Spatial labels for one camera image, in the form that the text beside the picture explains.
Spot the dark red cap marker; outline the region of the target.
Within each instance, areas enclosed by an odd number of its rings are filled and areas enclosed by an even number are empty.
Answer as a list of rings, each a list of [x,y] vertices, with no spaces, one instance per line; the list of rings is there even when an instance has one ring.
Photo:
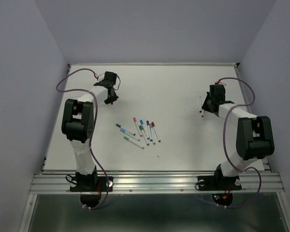
[[[156,126],[155,126],[155,123],[154,123],[154,122],[151,122],[151,125],[152,125],[152,128],[153,128],[154,132],[155,132],[155,135],[156,135],[156,137],[157,137],[157,140],[158,140],[158,142],[160,143],[160,142],[161,142],[161,139],[160,139],[159,133],[158,133],[158,131],[157,131],[157,128],[156,128]]]

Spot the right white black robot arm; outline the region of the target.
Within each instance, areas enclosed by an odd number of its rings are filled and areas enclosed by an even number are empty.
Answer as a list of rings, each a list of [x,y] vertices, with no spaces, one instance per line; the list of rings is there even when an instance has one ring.
[[[243,110],[241,105],[227,101],[225,94],[223,85],[210,85],[202,109],[224,119],[224,152],[227,152],[226,127],[228,124],[236,127],[236,150],[226,155],[227,160],[218,165],[213,175],[198,177],[196,187],[200,191],[241,190],[239,174],[275,150],[270,118]]]

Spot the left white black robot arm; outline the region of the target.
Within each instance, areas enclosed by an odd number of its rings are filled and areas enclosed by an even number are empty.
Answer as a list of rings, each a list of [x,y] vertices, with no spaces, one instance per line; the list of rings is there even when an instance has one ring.
[[[76,170],[75,176],[66,176],[70,183],[71,192],[98,191],[102,184],[109,184],[106,177],[98,177],[97,161],[91,150],[91,140],[94,134],[99,103],[113,104],[118,96],[116,94],[116,82],[120,80],[114,72],[105,72],[104,78],[99,80],[96,73],[88,68],[78,69],[68,77],[80,71],[90,71],[97,80],[92,89],[72,88],[58,92],[67,93],[73,91],[83,92],[84,95],[76,99],[67,99],[64,103],[61,131],[70,141],[73,148]]]

